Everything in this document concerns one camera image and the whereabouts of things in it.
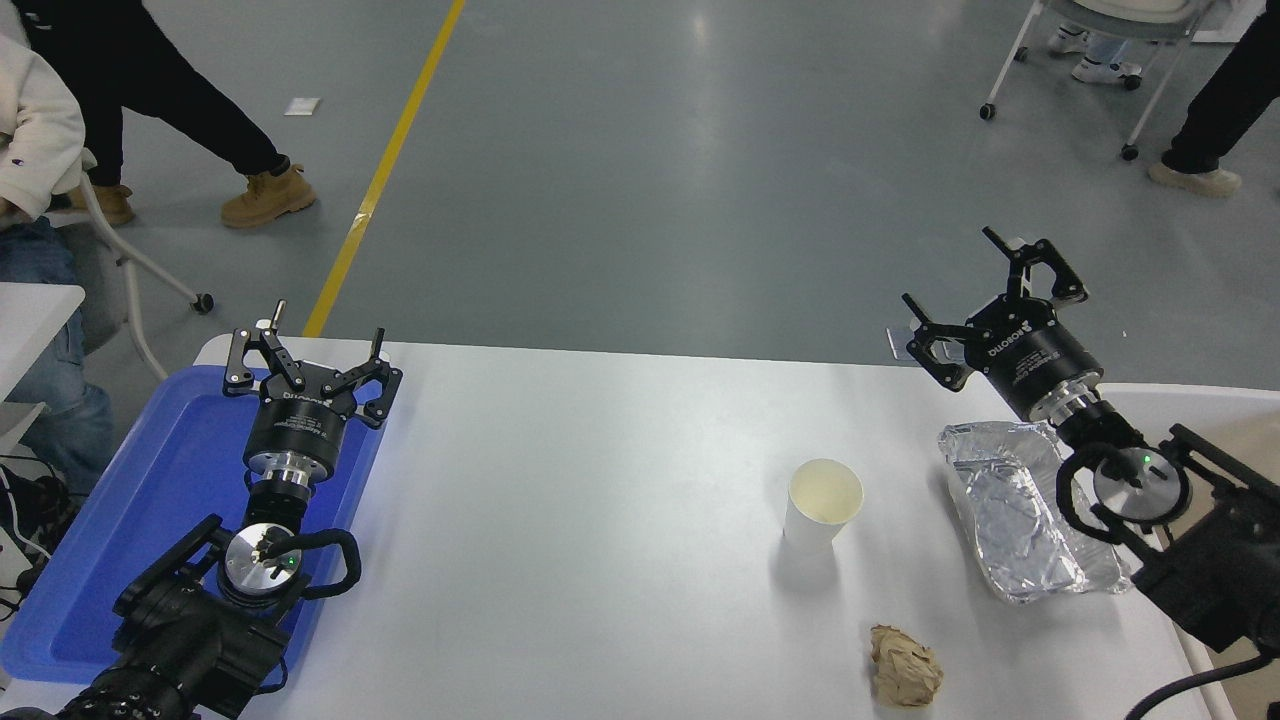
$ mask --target jeans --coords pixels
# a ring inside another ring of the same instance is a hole
[[[72,254],[49,220],[0,232],[0,281],[76,284]],[[67,478],[74,493],[93,489],[114,454],[111,401],[84,382],[84,333],[76,310],[9,393],[13,402],[44,402],[22,443]]]

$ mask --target paper cup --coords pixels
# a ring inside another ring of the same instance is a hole
[[[782,534],[800,550],[829,547],[863,507],[863,483],[835,460],[810,460],[791,475]]]

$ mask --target white jacket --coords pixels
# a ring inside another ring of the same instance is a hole
[[[79,184],[84,120],[40,55],[0,35],[0,197],[29,218]]]

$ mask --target aluminum foil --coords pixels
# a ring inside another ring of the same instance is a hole
[[[1044,423],[947,425],[938,447],[955,469],[947,489],[987,584],[1004,601],[1132,587],[1115,550],[1057,510],[1057,436]],[[1088,501],[1073,482],[1076,507]]]

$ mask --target gray epoxy floor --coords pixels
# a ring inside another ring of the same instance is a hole
[[[321,196],[223,229],[234,174],[127,120],[125,237],[219,301],[197,318],[148,287],[177,368],[278,296],[301,332],[448,4],[150,6]],[[1116,151],[1155,83],[1083,86],[1043,51],[984,123],[1025,9],[468,0],[324,334],[893,363],[901,292],[959,322],[1001,290],[989,224],[1059,245],[1093,293],[1064,320],[1110,379],[1280,388],[1280,111],[1230,158],[1245,186],[1228,201],[1144,177],[1226,47],[1189,51],[1133,164]],[[324,101],[280,117],[293,96]],[[154,388],[124,338],[90,373],[123,421]]]

